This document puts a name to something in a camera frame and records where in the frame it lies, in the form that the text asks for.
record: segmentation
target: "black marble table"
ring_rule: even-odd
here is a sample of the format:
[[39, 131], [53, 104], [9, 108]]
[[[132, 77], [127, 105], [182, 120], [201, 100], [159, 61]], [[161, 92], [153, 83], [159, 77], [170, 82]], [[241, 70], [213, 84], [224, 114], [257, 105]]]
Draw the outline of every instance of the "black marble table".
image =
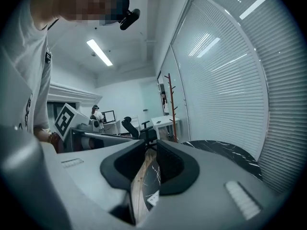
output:
[[[257, 161], [240, 147], [215, 140], [196, 140], [184, 142], [183, 144], [222, 155], [262, 181], [261, 169]], [[149, 210], [153, 206], [147, 202], [147, 199], [160, 189], [160, 181], [160, 168], [156, 159], [154, 159], [147, 168], [143, 180], [143, 198]]]

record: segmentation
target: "neck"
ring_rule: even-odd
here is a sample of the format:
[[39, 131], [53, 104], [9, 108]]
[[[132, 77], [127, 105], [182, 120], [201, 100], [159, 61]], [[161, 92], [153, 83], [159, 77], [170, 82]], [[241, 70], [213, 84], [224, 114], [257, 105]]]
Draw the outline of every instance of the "neck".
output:
[[56, 13], [55, 2], [55, 0], [31, 0], [31, 16], [38, 30], [44, 29], [48, 24], [59, 18]]

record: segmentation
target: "person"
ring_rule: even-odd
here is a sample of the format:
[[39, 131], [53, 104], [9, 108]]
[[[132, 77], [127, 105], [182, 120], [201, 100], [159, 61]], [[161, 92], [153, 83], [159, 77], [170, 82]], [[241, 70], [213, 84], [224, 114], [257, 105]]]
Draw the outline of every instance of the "person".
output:
[[91, 117], [90, 119], [96, 119], [99, 121], [99, 129], [104, 129], [103, 121], [105, 119], [105, 116], [98, 111], [99, 107], [97, 105], [94, 105], [92, 107]]
[[[163, 101], [164, 116], [167, 116], [167, 115], [169, 115], [169, 109], [168, 109], [168, 103], [167, 103], [167, 98], [166, 98], [165, 91], [161, 92], [161, 97], [162, 97], [162, 101]], [[172, 128], [172, 126], [166, 126], [166, 128], [167, 128], [168, 136], [172, 137], [173, 136], [173, 128]]]
[[23, 113], [15, 113], [20, 120], [16, 128], [34, 134], [39, 141], [51, 143], [57, 150], [58, 134], [45, 131], [49, 128], [47, 96], [52, 69], [48, 25], [57, 19], [106, 21], [114, 18], [114, 11], [128, 8], [129, 4], [127, 7], [118, 0], [22, 0], [0, 38], [0, 66], [17, 70], [32, 91]]

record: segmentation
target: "wooden coat rack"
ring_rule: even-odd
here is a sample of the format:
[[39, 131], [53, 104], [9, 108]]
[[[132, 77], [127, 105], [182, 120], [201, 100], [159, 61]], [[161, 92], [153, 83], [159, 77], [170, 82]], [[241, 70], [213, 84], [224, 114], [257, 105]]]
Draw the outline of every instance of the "wooden coat rack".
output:
[[177, 142], [177, 132], [176, 132], [176, 122], [175, 122], [176, 113], [175, 113], [175, 110], [178, 108], [178, 106], [176, 108], [174, 108], [174, 98], [173, 98], [173, 94], [174, 94], [173, 89], [176, 88], [176, 86], [172, 87], [172, 81], [171, 81], [171, 75], [170, 74], [168, 74], [168, 77], [167, 76], [165, 76], [165, 77], [168, 79], [169, 89], [170, 89], [170, 92], [171, 92], [171, 104], [172, 104], [173, 120], [172, 119], [170, 119], [170, 120], [173, 122], [173, 127], [174, 127], [174, 141]]

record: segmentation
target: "office chair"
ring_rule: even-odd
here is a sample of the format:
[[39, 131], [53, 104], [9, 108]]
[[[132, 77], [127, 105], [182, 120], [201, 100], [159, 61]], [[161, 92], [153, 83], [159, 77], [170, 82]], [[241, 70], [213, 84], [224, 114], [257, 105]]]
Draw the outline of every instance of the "office chair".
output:
[[131, 118], [125, 117], [124, 120], [121, 122], [123, 127], [136, 139], [145, 140], [147, 147], [149, 148], [150, 142], [153, 142], [157, 140], [157, 133], [153, 129], [152, 126], [146, 127], [146, 124], [149, 123], [149, 121], [142, 123], [144, 125], [144, 129], [140, 131], [140, 134], [138, 130], [131, 124]]

